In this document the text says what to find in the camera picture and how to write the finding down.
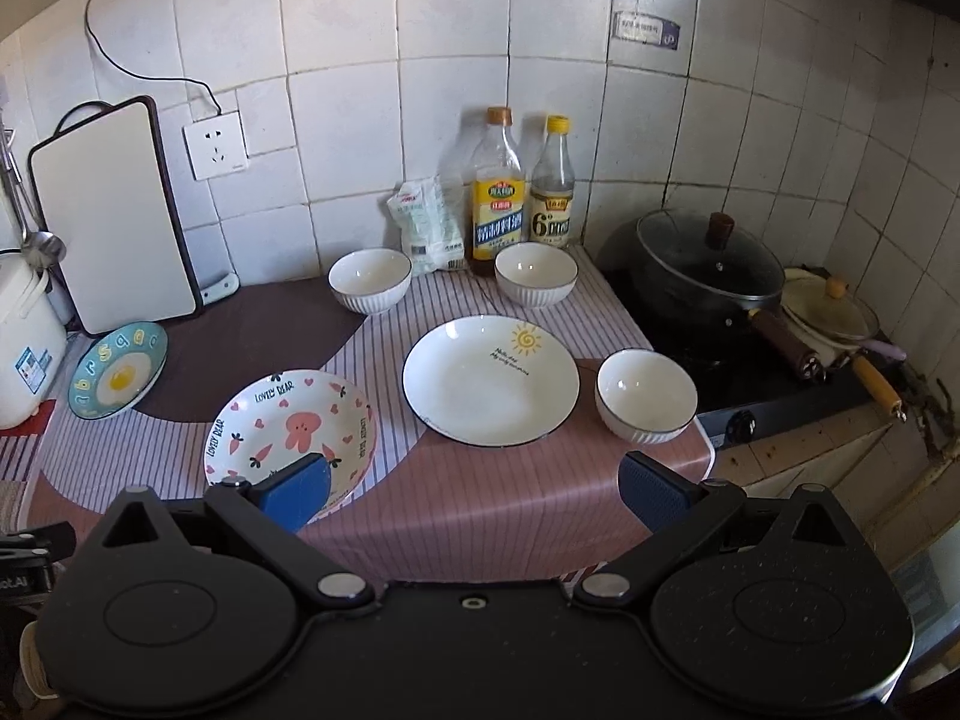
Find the fried egg print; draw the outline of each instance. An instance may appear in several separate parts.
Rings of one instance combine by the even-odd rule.
[[[152,375],[150,357],[130,352],[115,360],[97,382],[97,400],[104,406],[123,405],[146,386]]]

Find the black pot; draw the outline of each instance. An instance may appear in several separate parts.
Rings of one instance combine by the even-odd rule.
[[[728,215],[645,215],[637,220],[630,273],[640,302],[678,336],[716,348],[758,332],[800,378],[822,372],[814,352],[779,318],[784,268]]]

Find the wall socket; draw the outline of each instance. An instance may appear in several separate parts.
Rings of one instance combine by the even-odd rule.
[[[236,111],[187,124],[184,138],[193,166],[193,177],[198,181],[246,170],[248,167],[243,128],[240,127],[240,114]]]

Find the cutting board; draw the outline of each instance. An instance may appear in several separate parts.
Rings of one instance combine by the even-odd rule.
[[[61,271],[83,330],[99,335],[128,322],[198,314],[203,300],[154,101],[91,104],[102,111],[28,157],[44,225],[66,244]]]

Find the bottle label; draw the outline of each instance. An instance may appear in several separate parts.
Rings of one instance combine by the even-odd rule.
[[[473,182],[473,259],[493,260],[520,242],[525,190],[522,178]]]
[[[530,190],[530,240],[565,247],[570,236],[573,191]]]

